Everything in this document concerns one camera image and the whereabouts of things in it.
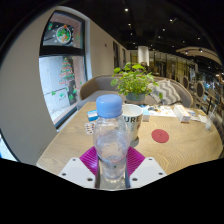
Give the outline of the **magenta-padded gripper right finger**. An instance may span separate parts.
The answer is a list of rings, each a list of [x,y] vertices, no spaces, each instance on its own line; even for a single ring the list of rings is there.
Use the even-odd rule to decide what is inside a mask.
[[[129,188],[140,188],[166,176],[153,157],[144,157],[130,147],[126,159],[126,181]]]

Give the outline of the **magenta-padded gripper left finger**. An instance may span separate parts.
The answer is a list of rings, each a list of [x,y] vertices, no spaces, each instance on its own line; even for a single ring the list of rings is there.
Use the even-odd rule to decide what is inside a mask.
[[[59,173],[59,177],[84,188],[98,188],[100,168],[96,149],[91,147],[81,157],[72,157]]]

